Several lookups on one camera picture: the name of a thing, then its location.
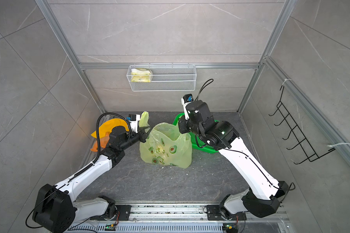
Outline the yellow packet in basket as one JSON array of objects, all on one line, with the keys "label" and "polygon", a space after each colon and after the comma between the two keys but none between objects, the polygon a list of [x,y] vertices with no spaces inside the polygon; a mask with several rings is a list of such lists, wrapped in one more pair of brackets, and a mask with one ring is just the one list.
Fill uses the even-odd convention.
[{"label": "yellow packet in basket", "polygon": [[150,70],[143,68],[131,69],[131,82],[149,83],[151,82],[152,76],[153,73]]}]

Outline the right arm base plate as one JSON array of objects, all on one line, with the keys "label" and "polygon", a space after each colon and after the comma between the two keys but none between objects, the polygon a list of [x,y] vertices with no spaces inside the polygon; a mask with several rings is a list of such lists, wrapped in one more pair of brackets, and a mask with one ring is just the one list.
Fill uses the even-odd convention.
[{"label": "right arm base plate", "polygon": [[224,208],[219,207],[219,205],[206,205],[203,209],[204,213],[207,215],[209,221],[239,221],[247,220],[245,212],[238,212],[236,214],[231,214]]}]

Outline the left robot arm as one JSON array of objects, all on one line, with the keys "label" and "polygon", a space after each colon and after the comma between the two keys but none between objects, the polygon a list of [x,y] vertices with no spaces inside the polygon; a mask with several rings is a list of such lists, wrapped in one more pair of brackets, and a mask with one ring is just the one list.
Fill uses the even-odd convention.
[{"label": "left robot arm", "polygon": [[124,151],[137,142],[145,142],[151,131],[141,127],[130,134],[123,126],[114,127],[97,160],[55,185],[46,184],[38,192],[32,220],[52,233],[62,233],[80,220],[113,219],[118,215],[115,201],[107,196],[77,201],[79,194],[105,172],[115,167],[125,156]]}]

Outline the metal mounting rail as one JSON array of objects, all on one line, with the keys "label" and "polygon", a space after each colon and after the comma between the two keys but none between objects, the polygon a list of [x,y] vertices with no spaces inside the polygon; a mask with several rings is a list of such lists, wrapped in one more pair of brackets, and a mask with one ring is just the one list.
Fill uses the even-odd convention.
[{"label": "metal mounting rail", "polygon": [[203,209],[216,203],[120,203],[131,205],[127,221],[81,220],[68,233],[292,233],[283,207],[259,218],[245,212],[247,220],[209,221]]}]

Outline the green plastic basket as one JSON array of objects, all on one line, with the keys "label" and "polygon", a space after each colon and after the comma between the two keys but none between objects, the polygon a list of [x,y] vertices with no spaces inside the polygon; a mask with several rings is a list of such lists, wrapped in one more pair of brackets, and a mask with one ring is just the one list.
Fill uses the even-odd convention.
[{"label": "green plastic basket", "polygon": [[[184,113],[178,114],[174,120],[174,125],[178,126],[178,119],[184,117]],[[202,122],[202,134],[194,135],[193,133],[188,133],[191,135],[192,147],[197,150],[202,150],[208,153],[216,153],[218,150],[222,149],[224,144],[222,143],[222,135],[218,130],[220,122],[215,119],[211,119],[206,122]]]}]

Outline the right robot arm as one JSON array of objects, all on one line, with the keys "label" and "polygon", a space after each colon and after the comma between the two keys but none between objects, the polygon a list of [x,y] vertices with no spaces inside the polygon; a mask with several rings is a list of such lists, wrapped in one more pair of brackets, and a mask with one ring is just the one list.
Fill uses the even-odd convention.
[{"label": "right robot arm", "polygon": [[227,195],[219,205],[219,212],[225,219],[239,212],[250,212],[256,217],[276,213],[289,186],[272,177],[247,149],[237,130],[227,121],[194,122],[181,116],[178,120],[182,134],[193,133],[207,146],[213,147],[228,159],[245,179],[249,188],[235,195]]}]

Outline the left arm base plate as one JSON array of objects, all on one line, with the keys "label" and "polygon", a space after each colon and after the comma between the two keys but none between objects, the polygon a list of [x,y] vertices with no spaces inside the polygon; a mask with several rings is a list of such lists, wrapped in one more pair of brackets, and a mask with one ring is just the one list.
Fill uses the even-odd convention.
[{"label": "left arm base plate", "polygon": [[127,221],[129,220],[130,212],[131,212],[131,205],[116,205],[112,211],[111,214],[104,214],[101,216],[93,216],[90,218],[90,220],[99,220],[99,221],[115,221],[118,219],[118,221]]}]

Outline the black wall hook rack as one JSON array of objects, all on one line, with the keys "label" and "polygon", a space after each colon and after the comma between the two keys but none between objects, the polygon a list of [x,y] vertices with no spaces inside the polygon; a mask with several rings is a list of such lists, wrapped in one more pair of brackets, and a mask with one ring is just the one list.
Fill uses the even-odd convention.
[{"label": "black wall hook rack", "polygon": [[272,114],[269,114],[270,117],[280,116],[281,121],[279,123],[274,123],[274,126],[279,127],[285,124],[289,128],[289,133],[287,137],[283,137],[284,141],[289,140],[290,138],[294,138],[296,144],[292,147],[286,148],[287,151],[292,151],[294,149],[300,148],[303,152],[305,158],[300,162],[293,162],[295,165],[300,165],[304,162],[314,162],[319,160],[320,158],[332,153],[335,151],[335,148],[330,148],[324,154],[319,154],[316,152],[315,148],[312,146],[307,136],[298,125],[296,120],[293,118],[292,114],[289,112],[287,107],[283,103],[283,95],[284,95],[285,87],[282,85],[280,87],[280,98],[278,103],[276,104],[275,111]]}]

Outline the orange plush toy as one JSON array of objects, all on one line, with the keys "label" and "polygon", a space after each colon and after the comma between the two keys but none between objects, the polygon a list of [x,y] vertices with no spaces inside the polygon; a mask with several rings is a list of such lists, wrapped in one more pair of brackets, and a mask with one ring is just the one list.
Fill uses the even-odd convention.
[{"label": "orange plush toy", "polygon": [[[105,137],[100,139],[100,147],[101,147],[100,150],[103,150],[106,147],[108,141],[109,141],[109,137],[108,136],[105,136]],[[92,151],[92,152],[97,152],[98,151],[98,143],[97,143],[97,141],[94,142],[94,144],[93,144],[92,148],[90,149],[90,151]]]}]

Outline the yellow bucket hat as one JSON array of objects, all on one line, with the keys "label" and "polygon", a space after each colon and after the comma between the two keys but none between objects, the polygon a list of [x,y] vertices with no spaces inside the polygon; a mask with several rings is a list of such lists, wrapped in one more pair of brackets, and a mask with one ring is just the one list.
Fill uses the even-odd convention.
[{"label": "yellow bucket hat", "polygon": [[128,125],[123,119],[113,118],[113,119],[106,121],[98,128],[99,138],[101,139],[101,138],[105,137],[106,134],[110,134],[112,129],[115,127],[118,127],[118,126],[125,127],[126,131],[129,132]]}]

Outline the yellow-green plastic bag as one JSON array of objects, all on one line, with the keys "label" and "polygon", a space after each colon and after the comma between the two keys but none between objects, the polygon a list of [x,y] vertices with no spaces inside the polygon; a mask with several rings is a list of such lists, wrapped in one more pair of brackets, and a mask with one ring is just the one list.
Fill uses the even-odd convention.
[{"label": "yellow-green plastic bag", "polygon": [[181,134],[177,125],[166,122],[155,125],[145,143],[140,143],[140,157],[150,164],[186,169],[192,163],[189,133]]}]

